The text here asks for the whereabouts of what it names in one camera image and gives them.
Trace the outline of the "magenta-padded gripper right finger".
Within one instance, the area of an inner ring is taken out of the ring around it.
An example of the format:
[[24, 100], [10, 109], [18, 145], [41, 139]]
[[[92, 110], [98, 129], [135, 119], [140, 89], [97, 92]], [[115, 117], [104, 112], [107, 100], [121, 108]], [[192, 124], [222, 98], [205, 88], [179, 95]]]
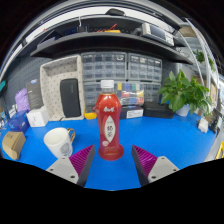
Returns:
[[132, 146], [132, 157], [141, 186], [153, 183], [179, 170], [167, 157], [156, 157], [135, 145]]

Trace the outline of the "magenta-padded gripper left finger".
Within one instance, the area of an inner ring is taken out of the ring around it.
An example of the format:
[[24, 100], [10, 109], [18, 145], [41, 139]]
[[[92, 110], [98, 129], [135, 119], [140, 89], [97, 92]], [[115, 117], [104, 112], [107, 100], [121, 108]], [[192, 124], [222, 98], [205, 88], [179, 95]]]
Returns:
[[94, 156], [95, 146], [90, 145], [70, 157], [57, 159], [47, 171], [76, 185], [84, 187], [87, 182]]

